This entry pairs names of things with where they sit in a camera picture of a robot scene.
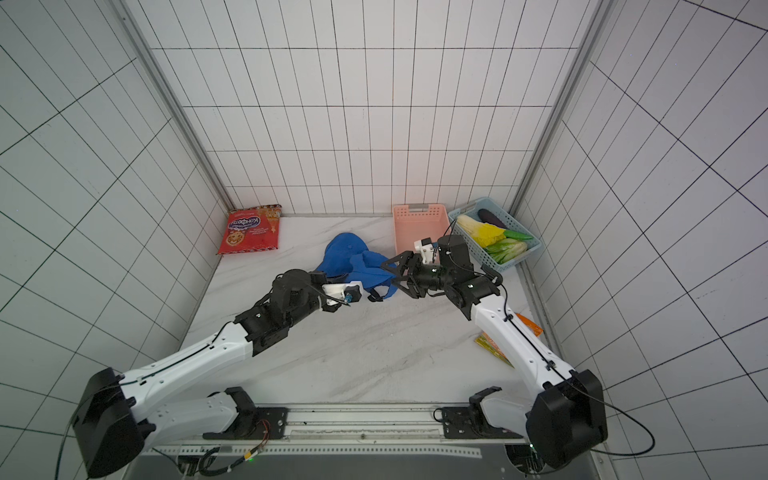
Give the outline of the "blue baseball cap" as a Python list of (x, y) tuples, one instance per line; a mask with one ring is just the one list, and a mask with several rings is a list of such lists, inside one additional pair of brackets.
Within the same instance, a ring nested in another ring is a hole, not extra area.
[(328, 279), (342, 279), (353, 271), (352, 257), (367, 250), (366, 243), (357, 235), (340, 233), (327, 244), (315, 271), (324, 273)]

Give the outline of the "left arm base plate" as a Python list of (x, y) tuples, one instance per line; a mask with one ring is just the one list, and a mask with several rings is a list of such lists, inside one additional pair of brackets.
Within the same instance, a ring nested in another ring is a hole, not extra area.
[(284, 437), (290, 410), (285, 407), (257, 407), (239, 412), (233, 423), (222, 432), (204, 433), (205, 440), (280, 440)]

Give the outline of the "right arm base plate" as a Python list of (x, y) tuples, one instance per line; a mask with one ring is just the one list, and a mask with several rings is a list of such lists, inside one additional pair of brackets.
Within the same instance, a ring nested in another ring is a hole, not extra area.
[(522, 439), (519, 434), (488, 424), (478, 407), (438, 407), (432, 417), (450, 440)]

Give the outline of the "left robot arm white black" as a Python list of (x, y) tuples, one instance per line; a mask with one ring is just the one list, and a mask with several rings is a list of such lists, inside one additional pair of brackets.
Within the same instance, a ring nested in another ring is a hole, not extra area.
[(267, 436), (265, 409), (241, 387), (205, 398), (176, 397), (266, 351), (313, 312), (335, 312), (359, 301), (363, 292), (359, 281), (331, 283), (322, 272), (292, 269), (211, 336), (123, 374), (112, 368), (94, 374), (70, 420), (88, 476), (105, 477), (156, 445), (196, 435), (213, 440)]

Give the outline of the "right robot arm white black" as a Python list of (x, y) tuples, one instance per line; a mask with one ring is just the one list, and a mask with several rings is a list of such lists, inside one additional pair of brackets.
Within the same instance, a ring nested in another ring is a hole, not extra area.
[(381, 267), (411, 298), (444, 295), (490, 338), (528, 391), (521, 402), (491, 386), (471, 396), (465, 407), (442, 408), (448, 433), (526, 441), (537, 460), (555, 469), (604, 442), (608, 429), (597, 377), (574, 370), (522, 322), (508, 306), (501, 274), (488, 266), (476, 268), (462, 237), (443, 236), (437, 246), (436, 263), (405, 251)]

